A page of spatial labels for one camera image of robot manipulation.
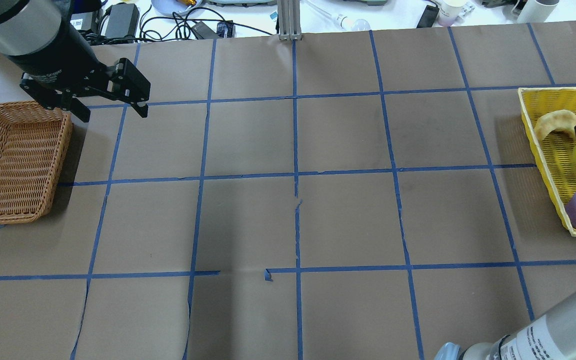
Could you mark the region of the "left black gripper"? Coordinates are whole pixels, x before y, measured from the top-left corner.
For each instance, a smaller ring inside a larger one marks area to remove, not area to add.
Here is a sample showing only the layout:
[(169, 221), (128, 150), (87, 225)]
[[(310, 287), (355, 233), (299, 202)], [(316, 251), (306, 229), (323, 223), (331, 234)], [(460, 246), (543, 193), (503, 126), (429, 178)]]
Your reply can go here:
[(102, 97), (148, 117), (151, 82), (128, 58), (103, 64), (78, 30), (58, 30), (45, 47), (20, 55), (19, 67), (19, 87), (45, 109), (65, 109), (89, 123), (90, 109), (80, 99)]

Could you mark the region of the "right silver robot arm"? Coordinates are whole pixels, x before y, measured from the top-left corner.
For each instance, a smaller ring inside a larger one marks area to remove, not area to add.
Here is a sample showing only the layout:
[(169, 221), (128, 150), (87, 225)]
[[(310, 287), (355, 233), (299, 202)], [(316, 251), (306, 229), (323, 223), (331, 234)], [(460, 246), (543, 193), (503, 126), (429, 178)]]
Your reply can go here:
[[(551, 202), (576, 237), (576, 86), (520, 88), (521, 117)], [(437, 360), (576, 360), (576, 291), (496, 342), (444, 344)]]

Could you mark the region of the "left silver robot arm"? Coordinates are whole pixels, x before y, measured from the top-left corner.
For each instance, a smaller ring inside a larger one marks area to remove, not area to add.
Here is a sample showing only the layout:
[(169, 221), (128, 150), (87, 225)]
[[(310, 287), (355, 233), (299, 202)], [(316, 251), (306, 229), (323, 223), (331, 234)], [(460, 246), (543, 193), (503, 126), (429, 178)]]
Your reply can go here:
[(98, 96), (148, 116), (151, 82), (125, 57), (100, 61), (52, 0), (0, 0), (0, 53), (22, 70), (20, 88), (44, 109), (86, 123), (81, 98)]

